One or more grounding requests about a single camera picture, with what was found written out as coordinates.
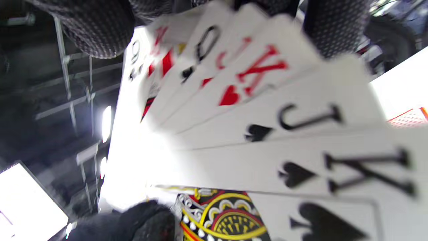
white screen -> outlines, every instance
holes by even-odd
[[[0,240],[47,241],[67,215],[21,165],[0,173]]]

red heart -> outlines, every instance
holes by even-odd
[[[221,99],[219,105],[234,105],[239,101],[239,94],[235,92],[236,87],[234,85],[230,85],[227,87],[226,92]]]
[[[206,84],[208,84],[208,82],[210,82],[212,79],[213,79],[213,78],[206,78],[206,79],[204,79],[204,80],[202,81],[201,89],[202,89],[203,87],[205,87],[205,85],[206,85]]]

spade symbol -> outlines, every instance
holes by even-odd
[[[290,218],[290,226],[292,229],[306,227],[311,230],[303,235],[302,241],[359,241],[367,238],[367,234],[318,204],[304,202],[299,206],[299,213],[310,225]]]
[[[194,67],[190,66],[181,72],[181,76],[184,78],[184,80],[181,82],[182,84],[186,83],[187,79],[193,74],[193,71]]]
[[[252,124],[248,127],[248,133],[245,135],[245,139],[249,142],[263,141],[265,137],[273,130],[270,127],[264,127],[256,124]]]
[[[292,189],[316,176],[315,173],[291,162],[284,163],[278,175],[284,180],[284,184]]]

bright light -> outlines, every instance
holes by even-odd
[[[103,134],[103,143],[107,141],[110,136],[111,131],[111,106],[103,112],[103,122],[102,122],[102,134]]]
[[[46,241],[68,224],[67,215],[20,163],[0,173],[0,196],[1,241]]]
[[[101,175],[101,179],[104,178],[105,174],[106,174],[106,168],[107,168],[107,158],[103,157],[103,159],[101,160],[100,163],[100,175]]]
[[[73,229],[73,224],[69,223],[67,225],[67,228],[65,229],[65,239],[68,239],[68,235],[70,234],[72,229]]]

black fabric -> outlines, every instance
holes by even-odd
[[[77,221],[69,241],[173,241],[175,217],[156,201],[124,213],[97,214]]]
[[[97,58],[121,54],[134,33],[127,0],[30,0],[57,17],[66,35],[82,51]]]
[[[369,21],[371,0],[308,0],[303,28],[321,55],[353,52]]]
[[[162,14],[195,7],[208,0],[28,0],[57,17],[66,35],[82,51],[113,58],[130,42],[134,27]],[[295,13],[296,0],[237,0],[256,2],[267,14]],[[354,51],[369,15],[371,0],[310,0],[304,30],[325,58]]]

